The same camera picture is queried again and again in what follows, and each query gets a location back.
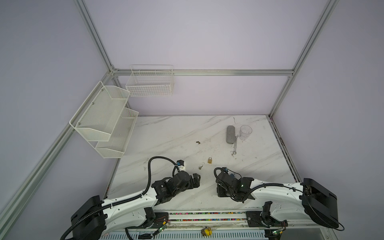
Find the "grey fabric oblong case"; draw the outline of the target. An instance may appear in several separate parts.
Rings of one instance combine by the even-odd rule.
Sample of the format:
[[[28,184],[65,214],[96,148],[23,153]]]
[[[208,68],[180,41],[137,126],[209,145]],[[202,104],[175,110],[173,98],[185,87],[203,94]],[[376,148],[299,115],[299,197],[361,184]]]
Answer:
[[[226,142],[230,145],[236,141],[236,128],[234,126],[227,126]]]

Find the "clear plastic cup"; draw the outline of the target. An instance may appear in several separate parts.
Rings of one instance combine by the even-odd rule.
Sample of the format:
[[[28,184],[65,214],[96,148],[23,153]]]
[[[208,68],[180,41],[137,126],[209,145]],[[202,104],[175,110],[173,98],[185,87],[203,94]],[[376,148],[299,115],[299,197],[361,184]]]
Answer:
[[[248,125],[243,125],[240,127],[239,138],[242,141],[245,141],[253,132],[253,129]]]

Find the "aluminium frame post right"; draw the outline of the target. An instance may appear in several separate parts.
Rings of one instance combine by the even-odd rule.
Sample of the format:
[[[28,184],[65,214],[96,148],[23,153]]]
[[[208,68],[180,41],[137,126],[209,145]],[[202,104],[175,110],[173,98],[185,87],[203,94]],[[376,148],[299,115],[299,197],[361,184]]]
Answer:
[[[322,10],[313,30],[311,31],[311,34],[306,41],[295,65],[293,68],[293,73],[288,76],[287,81],[285,82],[281,92],[279,93],[279,96],[277,97],[270,113],[269,118],[273,118],[274,115],[277,113],[281,103],[283,102],[285,96],[287,95],[290,87],[292,86],[294,80],[298,76],[301,68],[303,67],[307,57],[309,56],[311,50],[313,49],[314,45],[316,44],[316,41],[318,40],[321,32],[325,28],[325,25],[327,24],[327,21],[331,17],[333,11],[335,10],[336,6],[338,5],[339,1],[337,0],[329,0],[327,1],[324,9]]]

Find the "yellow connector on rail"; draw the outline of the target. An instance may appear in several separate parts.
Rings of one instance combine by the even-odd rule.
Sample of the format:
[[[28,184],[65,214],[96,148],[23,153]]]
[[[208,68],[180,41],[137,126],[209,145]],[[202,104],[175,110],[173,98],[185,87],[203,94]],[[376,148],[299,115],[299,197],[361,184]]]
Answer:
[[[209,237],[212,235],[213,231],[211,228],[203,228],[202,231],[201,231],[202,235],[204,237]]]

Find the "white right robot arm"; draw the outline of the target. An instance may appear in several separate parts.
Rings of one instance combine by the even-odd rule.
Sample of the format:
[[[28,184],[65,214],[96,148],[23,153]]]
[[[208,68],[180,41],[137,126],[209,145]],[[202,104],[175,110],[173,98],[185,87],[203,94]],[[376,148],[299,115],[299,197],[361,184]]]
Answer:
[[[242,204],[264,200],[259,214],[262,226],[270,228],[276,222],[285,226],[289,220],[312,220],[325,228],[345,230],[339,222],[337,196],[315,180],[305,178],[302,182],[282,184],[237,178],[237,175],[225,167],[214,169],[218,197]]]

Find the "aluminium frame back beam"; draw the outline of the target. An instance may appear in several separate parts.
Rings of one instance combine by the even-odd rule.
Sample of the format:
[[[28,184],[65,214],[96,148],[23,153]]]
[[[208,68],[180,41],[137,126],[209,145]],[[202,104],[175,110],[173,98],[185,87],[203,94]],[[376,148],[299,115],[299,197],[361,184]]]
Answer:
[[[186,70],[186,69],[175,69],[175,70],[130,70],[130,69],[118,69],[114,73],[117,76],[129,76],[131,73],[171,73],[174,76],[292,76],[294,70],[278,70],[278,69],[264,69],[264,70]]]

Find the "white mesh two-tier shelf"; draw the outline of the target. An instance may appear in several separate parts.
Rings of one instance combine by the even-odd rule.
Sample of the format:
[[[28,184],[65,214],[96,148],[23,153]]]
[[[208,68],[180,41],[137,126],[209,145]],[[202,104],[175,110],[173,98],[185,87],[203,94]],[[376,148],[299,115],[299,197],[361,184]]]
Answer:
[[[139,113],[128,108],[131,93],[102,82],[94,87],[69,121],[104,159],[124,156]]]

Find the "aluminium frame post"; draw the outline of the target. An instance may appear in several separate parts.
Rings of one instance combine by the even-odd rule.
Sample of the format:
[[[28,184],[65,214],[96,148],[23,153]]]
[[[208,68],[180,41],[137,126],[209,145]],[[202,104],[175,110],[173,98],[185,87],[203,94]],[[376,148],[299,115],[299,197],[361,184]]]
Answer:
[[[316,44],[316,41],[318,40],[321,32],[325,28],[325,25],[327,24],[327,21],[331,17],[333,11],[335,10],[336,6],[338,5],[339,1],[337,0],[329,0],[327,1],[324,9],[322,10],[313,30],[311,31],[311,34],[306,41],[295,65],[293,68],[293,73],[288,76],[287,81],[285,82],[281,92],[279,93],[279,96],[277,97],[270,113],[269,118],[273,118],[274,115],[277,113],[281,103],[283,102],[285,96],[287,95],[290,87],[292,86],[294,80],[298,76],[301,68],[303,67],[307,57],[309,56],[311,50],[313,49],[314,45]]]
[[[106,51],[106,48],[102,42],[102,39],[98,33],[98,30],[96,28],[96,25],[92,19],[92,16],[90,14],[90,11],[87,7],[87,4],[85,1],[83,0],[74,0],[74,3],[80,13],[80,16],[81,18],[83,19],[84,23],[85,23],[85,26],[91,36],[91,39],[93,41],[93,43],[95,44],[96,46],[96,49],[100,55],[100,57],[102,58],[102,62],[104,63],[104,65],[106,66],[107,70],[109,72],[113,72],[115,69],[114,69],[114,66],[108,56],[108,53]]]

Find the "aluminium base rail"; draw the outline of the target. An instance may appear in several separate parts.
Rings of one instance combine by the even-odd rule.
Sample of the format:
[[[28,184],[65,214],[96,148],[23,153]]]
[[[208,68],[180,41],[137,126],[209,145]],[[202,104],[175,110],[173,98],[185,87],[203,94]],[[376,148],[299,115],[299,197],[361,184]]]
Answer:
[[[256,221],[257,213],[234,211],[157,212],[146,229],[122,228],[102,235],[103,240],[142,240],[159,231],[154,240],[335,240],[335,233],[309,221],[289,220],[285,226],[266,228]],[[203,228],[213,233],[204,237]]]

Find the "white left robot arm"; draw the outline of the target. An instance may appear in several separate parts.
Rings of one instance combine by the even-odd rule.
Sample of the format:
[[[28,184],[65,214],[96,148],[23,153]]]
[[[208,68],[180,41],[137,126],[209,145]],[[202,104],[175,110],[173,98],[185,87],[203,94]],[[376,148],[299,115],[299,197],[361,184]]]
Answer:
[[[152,182],[151,163],[166,160],[173,165],[171,177]],[[176,195],[200,187],[201,176],[189,175],[184,161],[174,162],[165,157],[148,161],[148,182],[143,191],[115,199],[89,198],[71,217],[71,226],[61,236],[72,234],[73,240],[97,240],[114,230],[130,227],[148,228],[155,219],[154,207],[169,202]]]

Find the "aluminium frame post left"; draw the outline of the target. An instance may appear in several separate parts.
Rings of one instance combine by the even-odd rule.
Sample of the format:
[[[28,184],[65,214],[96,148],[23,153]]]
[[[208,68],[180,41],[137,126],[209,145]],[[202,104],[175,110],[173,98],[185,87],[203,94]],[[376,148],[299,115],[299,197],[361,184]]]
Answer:
[[[92,16],[90,14],[90,11],[87,7],[87,4],[85,1],[83,0],[74,0],[74,3],[80,13],[80,16],[81,18],[83,19],[84,23],[85,23],[85,26],[91,36],[91,39],[93,41],[93,43],[95,44],[96,46],[96,49],[100,55],[100,57],[102,58],[102,62],[104,63],[104,65],[106,66],[107,70],[109,72],[113,72],[115,69],[114,69],[114,66],[108,56],[108,53],[106,51],[106,48],[102,42],[102,39],[98,33],[98,30],[96,28],[96,25],[92,19]]]

